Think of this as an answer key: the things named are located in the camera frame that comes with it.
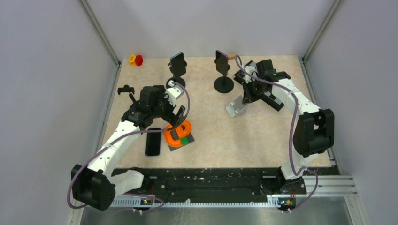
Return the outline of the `black phone with purple edge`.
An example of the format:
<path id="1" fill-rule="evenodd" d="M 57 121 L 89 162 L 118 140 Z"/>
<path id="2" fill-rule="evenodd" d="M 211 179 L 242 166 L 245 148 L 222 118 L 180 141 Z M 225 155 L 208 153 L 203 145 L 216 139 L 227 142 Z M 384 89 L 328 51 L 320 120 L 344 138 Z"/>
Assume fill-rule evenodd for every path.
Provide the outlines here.
<path id="1" fill-rule="evenodd" d="M 214 62 L 215 62 L 216 71 L 222 74 L 223 76 L 227 76 L 228 71 L 230 69 L 228 56 L 222 53 L 221 51 L 216 50 Z"/>

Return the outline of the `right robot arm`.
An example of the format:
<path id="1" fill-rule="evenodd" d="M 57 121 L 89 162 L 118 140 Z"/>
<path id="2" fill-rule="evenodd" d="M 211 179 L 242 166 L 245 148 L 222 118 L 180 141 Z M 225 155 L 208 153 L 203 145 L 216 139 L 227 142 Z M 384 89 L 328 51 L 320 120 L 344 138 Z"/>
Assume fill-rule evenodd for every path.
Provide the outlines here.
<path id="1" fill-rule="evenodd" d="M 334 144 L 334 113 L 322 109 L 308 99 L 284 71 L 277 72 L 271 60 L 262 60 L 251 66 L 235 60 L 245 76 L 242 83 L 245 101 L 252 96 L 270 93 L 292 113 L 289 130 L 289 161 L 277 170 L 276 177 L 264 185 L 266 194 L 289 194 L 300 186 L 305 169 Z"/>

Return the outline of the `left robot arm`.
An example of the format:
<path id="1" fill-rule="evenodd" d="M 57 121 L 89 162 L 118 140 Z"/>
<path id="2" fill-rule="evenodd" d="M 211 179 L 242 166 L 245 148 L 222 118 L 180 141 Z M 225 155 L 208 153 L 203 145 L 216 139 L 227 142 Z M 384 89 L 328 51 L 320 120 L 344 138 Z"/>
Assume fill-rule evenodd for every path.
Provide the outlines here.
<path id="1" fill-rule="evenodd" d="M 139 99 L 134 98 L 134 88 L 128 85 L 118 88 L 117 93 L 128 93 L 132 105 L 123 114 L 117 128 L 102 147 L 83 165 L 76 164 L 71 170 L 71 182 L 67 190 L 67 204 L 72 209 L 91 206 L 100 211 L 107 210 L 113 200 L 131 190 L 140 194 L 149 191 L 151 182 L 134 169 L 113 175 L 118 162 L 128 148 L 145 133 L 159 133 L 149 130 L 153 120 L 163 119 L 172 128 L 177 128 L 188 116 L 190 107 L 180 106 L 173 113 L 177 100 L 188 96 L 186 88 L 177 83 L 145 86 Z"/>

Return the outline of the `teal edged black phone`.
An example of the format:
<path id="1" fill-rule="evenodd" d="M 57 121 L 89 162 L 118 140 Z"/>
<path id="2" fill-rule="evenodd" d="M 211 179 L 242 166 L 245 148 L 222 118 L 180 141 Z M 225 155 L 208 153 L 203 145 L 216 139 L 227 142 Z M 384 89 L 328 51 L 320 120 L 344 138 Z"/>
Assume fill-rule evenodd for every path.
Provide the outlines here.
<path id="1" fill-rule="evenodd" d="M 169 69 L 174 79 L 180 78 L 186 74 L 187 62 L 184 58 L 184 53 L 180 52 L 170 58 Z"/>

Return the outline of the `white plastic phone holder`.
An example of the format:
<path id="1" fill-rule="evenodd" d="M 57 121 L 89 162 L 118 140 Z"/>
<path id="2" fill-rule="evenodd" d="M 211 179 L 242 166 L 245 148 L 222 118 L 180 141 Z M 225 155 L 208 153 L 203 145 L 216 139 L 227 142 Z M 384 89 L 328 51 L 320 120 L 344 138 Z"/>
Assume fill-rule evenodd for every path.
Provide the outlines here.
<path id="1" fill-rule="evenodd" d="M 234 118 L 240 114 L 243 114 L 247 108 L 248 104 L 243 103 L 243 96 L 240 95 L 226 106 L 226 111 L 230 117 Z"/>

